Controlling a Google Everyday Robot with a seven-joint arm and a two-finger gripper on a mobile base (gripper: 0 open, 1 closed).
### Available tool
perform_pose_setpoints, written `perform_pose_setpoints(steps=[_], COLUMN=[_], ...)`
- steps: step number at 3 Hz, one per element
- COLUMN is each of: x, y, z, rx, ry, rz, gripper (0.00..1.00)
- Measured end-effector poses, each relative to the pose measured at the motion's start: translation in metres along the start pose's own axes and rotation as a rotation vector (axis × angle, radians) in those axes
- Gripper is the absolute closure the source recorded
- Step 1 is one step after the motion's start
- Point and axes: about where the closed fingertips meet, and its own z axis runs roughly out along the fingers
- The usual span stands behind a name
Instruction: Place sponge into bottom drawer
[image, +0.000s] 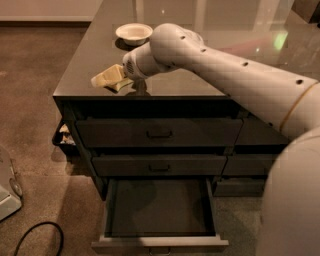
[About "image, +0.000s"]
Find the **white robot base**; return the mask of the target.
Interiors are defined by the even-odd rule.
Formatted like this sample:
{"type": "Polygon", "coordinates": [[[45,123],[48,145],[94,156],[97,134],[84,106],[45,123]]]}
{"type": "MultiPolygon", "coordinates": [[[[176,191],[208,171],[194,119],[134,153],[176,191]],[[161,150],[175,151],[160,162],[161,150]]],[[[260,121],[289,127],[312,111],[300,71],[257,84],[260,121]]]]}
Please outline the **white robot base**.
{"type": "Polygon", "coordinates": [[[0,221],[22,207],[22,195],[9,153],[0,146],[0,221]]]}

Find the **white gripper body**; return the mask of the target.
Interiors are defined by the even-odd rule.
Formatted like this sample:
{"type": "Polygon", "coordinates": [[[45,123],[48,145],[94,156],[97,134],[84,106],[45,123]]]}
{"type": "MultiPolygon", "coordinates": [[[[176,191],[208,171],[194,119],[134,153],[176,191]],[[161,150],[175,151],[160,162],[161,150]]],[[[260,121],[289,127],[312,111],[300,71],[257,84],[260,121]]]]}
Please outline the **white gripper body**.
{"type": "Polygon", "coordinates": [[[147,79],[174,70],[175,67],[161,64],[154,58],[149,43],[133,49],[123,57],[123,71],[131,80],[147,79]]]}

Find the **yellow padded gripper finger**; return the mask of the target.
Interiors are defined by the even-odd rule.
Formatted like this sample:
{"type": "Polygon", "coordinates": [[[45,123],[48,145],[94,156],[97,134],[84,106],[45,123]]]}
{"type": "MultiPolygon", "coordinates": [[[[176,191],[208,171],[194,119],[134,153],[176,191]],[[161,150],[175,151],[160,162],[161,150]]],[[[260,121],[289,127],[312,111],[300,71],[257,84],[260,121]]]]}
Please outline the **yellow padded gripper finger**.
{"type": "Polygon", "coordinates": [[[117,83],[108,84],[107,88],[115,93],[118,93],[123,87],[128,86],[129,84],[132,84],[132,83],[133,81],[131,79],[126,78],[117,83]]]}
{"type": "Polygon", "coordinates": [[[91,79],[93,87],[113,86],[125,78],[123,67],[119,64],[112,65],[91,79]]]}

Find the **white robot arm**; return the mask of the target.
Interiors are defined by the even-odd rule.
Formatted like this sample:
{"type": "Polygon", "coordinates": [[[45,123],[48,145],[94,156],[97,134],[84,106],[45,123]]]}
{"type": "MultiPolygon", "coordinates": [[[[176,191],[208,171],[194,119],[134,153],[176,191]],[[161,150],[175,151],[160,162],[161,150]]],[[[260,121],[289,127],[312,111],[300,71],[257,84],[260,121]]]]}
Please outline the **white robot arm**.
{"type": "Polygon", "coordinates": [[[291,141],[269,172],[255,256],[320,256],[320,82],[212,49],[197,33],[166,23],[91,83],[122,86],[178,68],[291,141]]]}

